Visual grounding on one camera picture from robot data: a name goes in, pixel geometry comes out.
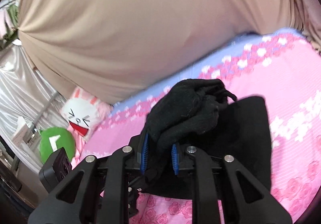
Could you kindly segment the pink floral bed sheet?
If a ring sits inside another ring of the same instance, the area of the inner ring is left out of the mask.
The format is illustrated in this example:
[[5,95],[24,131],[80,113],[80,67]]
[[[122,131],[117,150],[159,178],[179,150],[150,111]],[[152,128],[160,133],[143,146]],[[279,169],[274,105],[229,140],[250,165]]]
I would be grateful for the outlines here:
[[273,196],[297,221],[320,187],[320,56],[293,29],[238,37],[188,68],[113,106],[79,159],[111,155],[143,129],[151,108],[188,78],[223,81],[237,98],[264,97],[272,139]]

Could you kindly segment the silver satin curtain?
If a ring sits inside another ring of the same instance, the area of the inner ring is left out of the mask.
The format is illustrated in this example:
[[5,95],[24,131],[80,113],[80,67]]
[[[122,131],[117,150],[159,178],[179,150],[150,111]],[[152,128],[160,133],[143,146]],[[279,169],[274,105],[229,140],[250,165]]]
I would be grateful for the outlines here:
[[31,171],[39,172],[43,165],[40,139],[22,140],[15,136],[19,130],[27,133],[30,127],[35,130],[67,127],[60,115],[65,101],[37,70],[31,68],[23,47],[11,45],[1,51],[1,137]]

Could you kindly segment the black pants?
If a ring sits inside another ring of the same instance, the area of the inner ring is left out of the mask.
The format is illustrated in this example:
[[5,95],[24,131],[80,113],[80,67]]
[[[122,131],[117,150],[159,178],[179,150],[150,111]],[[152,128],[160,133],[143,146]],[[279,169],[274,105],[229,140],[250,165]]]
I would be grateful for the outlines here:
[[156,175],[143,193],[189,200],[186,179],[174,174],[174,144],[192,145],[208,155],[234,156],[267,189],[271,188],[271,137],[265,99],[238,99],[221,80],[183,80],[161,98],[140,134],[148,139],[149,166]]

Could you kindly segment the beige blanket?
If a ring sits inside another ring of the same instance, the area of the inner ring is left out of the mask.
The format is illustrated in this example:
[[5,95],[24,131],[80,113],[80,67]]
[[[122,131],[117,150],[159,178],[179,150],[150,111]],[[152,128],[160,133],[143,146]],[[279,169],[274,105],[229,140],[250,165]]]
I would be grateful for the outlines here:
[[19,38],[64,97],[115,103],[238,34],[301,28],[296,0],[21,0]]

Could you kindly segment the white cartoon face pillow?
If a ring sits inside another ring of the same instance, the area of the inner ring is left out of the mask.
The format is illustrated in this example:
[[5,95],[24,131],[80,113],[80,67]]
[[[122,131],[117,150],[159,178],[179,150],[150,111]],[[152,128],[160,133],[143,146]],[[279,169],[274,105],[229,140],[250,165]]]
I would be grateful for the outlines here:
[[109,115],[113,107],[99,98],[76,87],[61,109],[62,117],[88,141],[99,124]]

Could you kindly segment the green plush pillow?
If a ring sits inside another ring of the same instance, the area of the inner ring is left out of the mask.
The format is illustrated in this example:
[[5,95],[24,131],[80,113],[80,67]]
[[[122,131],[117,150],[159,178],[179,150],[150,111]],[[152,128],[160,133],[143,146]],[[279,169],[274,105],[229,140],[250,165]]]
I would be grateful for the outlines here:
[[64,148],[69,161],[76,153],[75,139],[72,134],[62,127],[51,127],[40,131],[39,153],[42,163],[44,164],[49,156],[60,148]]

